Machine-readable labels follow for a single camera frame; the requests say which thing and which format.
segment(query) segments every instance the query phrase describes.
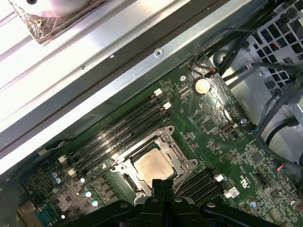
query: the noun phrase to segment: green circuit board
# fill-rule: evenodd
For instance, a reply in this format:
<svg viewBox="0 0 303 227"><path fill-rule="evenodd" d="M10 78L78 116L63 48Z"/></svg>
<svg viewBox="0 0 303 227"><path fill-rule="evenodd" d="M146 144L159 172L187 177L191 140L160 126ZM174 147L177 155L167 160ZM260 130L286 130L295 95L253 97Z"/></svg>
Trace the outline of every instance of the green circuit board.
<svg viewBox="0 0 303 227"><path fill-rule="evenodd" d="M207 58L201 63L212 67ZM214 167L227 177L224 190L235 188L238 193L234 198L217 195L225 204L280 226L303 226L303 213L294 211L297 202L279 186L273 158L257 147L249 119L231 91L215 74L207 78L211 84L210 91L205 95L197 94L193 84L207 70L195 70L187 64L173 70L23 177L23 186L38 207L37 216L43 226L62 225L58 209L68 209L70 212L64 221L70 221L116 200L134 202L136 195L120 173L107 171L98 178L124 149L84 174L85 183L72 179L68 173L76 164L69 163L66 167L58 159L85 146L89 138L144 102L158 88L162 91L162 100L172 105L169 116L152 127L145 127L137 141L157 128L173 126L172 137L184 155L187 159L198 161L187 180L207 167ZM225 133L231 125L232 132ZM54 172L60 178L60 183L51 177ZM294 185L285 174L282 174L282 183L289 192L296 194ZM87 190L92 193L89 197L85 196ZM98 205L92 206L92 201L97 201ZM254 208L249 206L252 201L256 204Z"/></svg>

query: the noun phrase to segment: cpu socket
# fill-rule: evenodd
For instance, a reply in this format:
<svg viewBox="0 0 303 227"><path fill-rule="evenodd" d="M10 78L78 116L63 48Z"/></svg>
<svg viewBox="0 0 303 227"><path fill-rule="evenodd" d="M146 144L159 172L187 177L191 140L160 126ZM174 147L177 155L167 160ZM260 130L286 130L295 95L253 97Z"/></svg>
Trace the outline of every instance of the cpu socket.
<svg viewBox="0 0 303 227"><path fill-rule="evenodd" d="M115 160L113 172L120 172L138 197L151 195L153 179L172 179L178 187L196 167L172 138L174 126L157 129Z"/></svg>

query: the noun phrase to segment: metal grille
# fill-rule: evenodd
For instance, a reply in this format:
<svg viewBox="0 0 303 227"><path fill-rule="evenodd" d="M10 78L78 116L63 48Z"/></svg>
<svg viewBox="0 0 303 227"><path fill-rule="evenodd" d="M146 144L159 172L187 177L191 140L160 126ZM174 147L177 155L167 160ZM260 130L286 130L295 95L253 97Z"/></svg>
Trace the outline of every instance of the metal grille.
<svg viewBox="0 0 303 227"><path fill-rule="evenodd" d="M278 15L258 29L248 42L251 53L264 63L296 64L303 60L303 0L276 9ZM282 87L292 81L285 71L269 70Z"/></svg>

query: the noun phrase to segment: screw hole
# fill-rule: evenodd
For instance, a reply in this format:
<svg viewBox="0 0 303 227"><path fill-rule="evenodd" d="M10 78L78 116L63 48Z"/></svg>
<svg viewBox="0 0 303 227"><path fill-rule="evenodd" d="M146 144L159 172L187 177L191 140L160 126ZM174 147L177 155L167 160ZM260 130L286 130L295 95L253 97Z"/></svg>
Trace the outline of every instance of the screw hole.
<svg viewBox="0 0 303 227"><path fill-rule="evenodd" d="M157 49L157 50L155 50L154 54L155 54L156 57L160 57L162 55L162 50L161 49Z"/></svg>
<svg viewBox="0 0 303 227"><path fill-rule="evenodd" d="M37 0L27 0L28 4L34 5L37 3Z"/></svg>

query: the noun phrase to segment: cable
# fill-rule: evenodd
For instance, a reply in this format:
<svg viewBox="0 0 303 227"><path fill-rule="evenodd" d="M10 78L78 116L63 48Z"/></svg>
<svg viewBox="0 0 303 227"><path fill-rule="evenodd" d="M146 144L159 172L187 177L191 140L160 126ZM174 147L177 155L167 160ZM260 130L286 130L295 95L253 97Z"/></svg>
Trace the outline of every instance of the cable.
<svg viewBox="0 0 303 227"><path fill-rule="evenodd" d="M258 28L258 27L253 27L253 23L255 21L260 20L264 16L268 14L268 12L273 11L273 7L276 7L276 4L273 6L273 4L267 4L265 5L262 9L260 9L255 15L253 15L247 22L245 22L241 27L246 27L246 28ZM240 32L232 32L228 34L227 36L223 37L221 40L218 42L214 43L212 46L208 47L205 50L205 53L208 57L211 57L214 55L218 50L220 50L222 47L226 46L229 44L231 41L235 40L237 37L241 35Z"/></svg>
<svg viewBox="0 0 303 227"><path fill-rule="evenodd" d="M268 13L263 18L261 18L259 21L255 21L253 23L252 27L259 27L259 26L261 26L263 23L265 23L268 20L270 20L275 14L276 13L274 11L272 11L271 13ZM243 46L243 44L246 42L246 39L250 35L251 34L241 35L236 40L236 42L231 47L231 49L229 50L229 52L227 53L227 55L225 56L224 60L222 61L221 65L220 65L220 69L219 69L219 74L220 75L223 75L226 72L226 70L230 67L230 65L232 64L233 60L236 58L239 50L241 49L241 47Z"/></svg>
<svg viewBox="0 0 303 227"><path fill-rule="evenodd" d="M270 134L268 135L265 143L267 144L267 146L269 146L271 140L277 134L277 132L279 132L281 129L283 129L285 127L292 127L292 126L296 126L298 124L299 124L299 122L295 117L284 119L281 124L279 124L277 127L275 127L270 132Z"/></svg>
<svg viewBox="0 0 303 227"><path fill-rule="evenodd" d="M201 52L209 46L209 44L211 42L213 42L214 39L216 39L217 37L219 37L223 32L226 32L226 31L238 31L238 32L246 32L246 33L249 33L249 34L252 34L252 33L256 33L257 31L256 30L253 30L253 29L246 29L246 28L236 28L236 27L225 27L225 28L222 28L221 30L219 30L217 33L215 33L213 36L211 36L209 38L209 40L207 42L205 42L202 47L200 48L199 52L195 55L194 57L194 63L197 63L198 61L198 58L201 54Z"/></svg>
<svg viewBox="0 0 303 227"><path fill-rule="evenodd" d="M278 96L281 96L281 95L282 95L281 90L280 89L275 89L275 91L273 93L273 96L266 102L266 104L264 106L264 109L263 109L262 114L261 114L260 122L257 126L257 130L260 128L272 101L274 101L275 98L277 98Z"/></svg>
<svg viewBox="0 0 303 227"><path fill-rule="evenodd" d="M280 174L281 174L282 172L283 172L283 171L277 171L278 182L279 182L280 187L282 188L282 190L283 190L288 196L290 196L291 198L293 198L293 199L296 200L296 201L299 201L299 200L300 200L299 197L293 195L292 193L290 193L290 192L284 187L284 185L282 184L282 182L281 182L281 176L280 176Z"/></svg>
<svg viewBox="0 0 303 227"><path fill-rule="evenodd" d="M298 71L301 70L303 65L282 65L282 64L270 64L270 63L263 63L263 62L257 62L257 63L252 63L251 67L257 68L257 67L265 67L268 69L274 69L274 70L284 70L287 71L289 73L292 73L290 71ZM250 70L251 67L249 66L249 64L241 67L240 69L238 69L237 71L235 71L233 74L224 77L223 81L228 81L231 80L239 75L241 75L242 73L244 73L247 70Z"/></svg>
<svg viewBox="0 0 303 227"><path fill-rule="evenodd" d="M281 107L298 91L299 88L302 87L302 83L300 85L294 84L290 86L290 89L288 92L286 92L284 95L282 95L277 102L274 104L273 108L268 112L268 114L265 116L262 124L260 125L259 130L257 131L257 136L256 136L256 143L257 145L263 149L265 152L269 153L270 155L274 156L276 159L280 160L284 164L287 164L291 167L294 168L299 168L303 170L302 165L298 165L296 163L292 163L291 161L283 158L282 156L276 154L272 149L270 149L265 141L262 139L261 135L264 129L267 127L269 122L273 119L273 117L276 115L276 113L281 109Z"/></svg>

